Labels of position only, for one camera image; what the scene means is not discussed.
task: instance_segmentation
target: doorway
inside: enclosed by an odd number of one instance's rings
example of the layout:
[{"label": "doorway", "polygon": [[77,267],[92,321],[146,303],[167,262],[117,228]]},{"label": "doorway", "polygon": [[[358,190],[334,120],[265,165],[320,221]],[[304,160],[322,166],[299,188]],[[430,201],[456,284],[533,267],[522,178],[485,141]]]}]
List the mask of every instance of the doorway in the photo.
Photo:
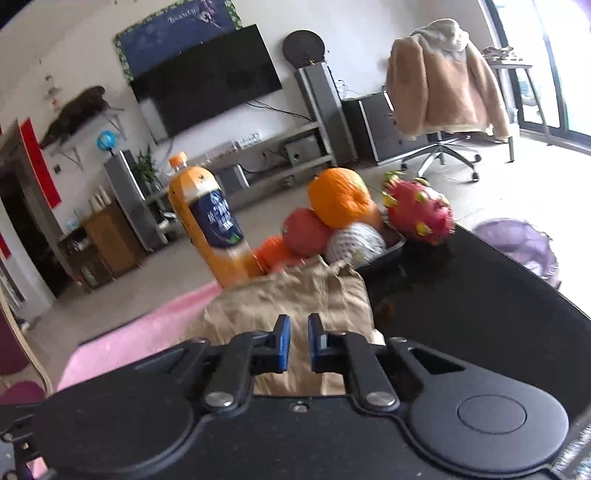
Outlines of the doorway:
[{"label": "doorway", "polygon": [[57,259],[28,207],[18,176],[13,171],[0,174],[0,199],[19,239],[39,275],[57,298],[72,279]]},{"label": "doorway", "polygon": [[[591,30],[587,0],[486,0],[503,46],[533,65],[550,132],[591,145]],[[541,117],[522,70],[510,72],[521,128],[541,132]]]}]

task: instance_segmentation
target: wooden chair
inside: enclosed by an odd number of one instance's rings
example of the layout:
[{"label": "wooden chair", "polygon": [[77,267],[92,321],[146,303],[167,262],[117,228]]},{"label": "wooden chair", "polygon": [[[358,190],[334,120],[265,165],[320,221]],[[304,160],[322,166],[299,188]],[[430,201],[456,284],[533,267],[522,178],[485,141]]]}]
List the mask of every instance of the wooden chair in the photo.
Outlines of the wooden chair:
[{"label": "wooden chair", "polygon": [[0,404],[35,403],[53,392],[49,376],[22,335],[0,289],[0,386],[2,384],[6,390],[0,393]]}]

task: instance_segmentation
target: blue globe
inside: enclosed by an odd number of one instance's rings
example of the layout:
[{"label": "blue globe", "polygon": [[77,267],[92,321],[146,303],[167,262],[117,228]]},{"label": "blue globe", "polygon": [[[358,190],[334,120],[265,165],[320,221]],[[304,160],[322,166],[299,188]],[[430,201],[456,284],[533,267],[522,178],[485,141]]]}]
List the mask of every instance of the blue globe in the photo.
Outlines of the blue globe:
[{"label": "blue globe", "polygon": [[100,133],[99,138],[96,139],[96,146],[99,147],[99,150],[106,152],[111,150],[115,146],[116,142],[117,140],[113,132],[103,130]]}]

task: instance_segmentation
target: hoodie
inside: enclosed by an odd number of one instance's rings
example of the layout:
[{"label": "hoodie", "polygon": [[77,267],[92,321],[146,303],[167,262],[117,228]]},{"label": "hoodie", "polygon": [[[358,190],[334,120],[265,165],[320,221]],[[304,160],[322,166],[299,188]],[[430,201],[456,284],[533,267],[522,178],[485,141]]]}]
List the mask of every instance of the hoodie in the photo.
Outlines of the hoodie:
[{"label": "hoodie", "polygon": [[508,138],[509,120],[496,77],[450,18],[394,42],[386,81],[398,130],[424,133],[482,131]]}]

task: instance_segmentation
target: potted plant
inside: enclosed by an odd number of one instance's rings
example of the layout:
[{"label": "potted plant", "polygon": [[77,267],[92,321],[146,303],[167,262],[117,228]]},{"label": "potted plant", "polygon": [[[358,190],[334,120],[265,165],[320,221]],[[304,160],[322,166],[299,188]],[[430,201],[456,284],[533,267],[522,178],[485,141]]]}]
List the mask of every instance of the potted plant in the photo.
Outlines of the potted plant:
[{"label": "potted plant", "polygon": [[154,168],[150,145],[148,145],[146,153],[142,153],[141,150],[139,151],[138,158],[135,160],[134,170],[145,181],[150,192],[154,193],[162,189],[162,183],[160,183],[156,175],[156,169]]}]

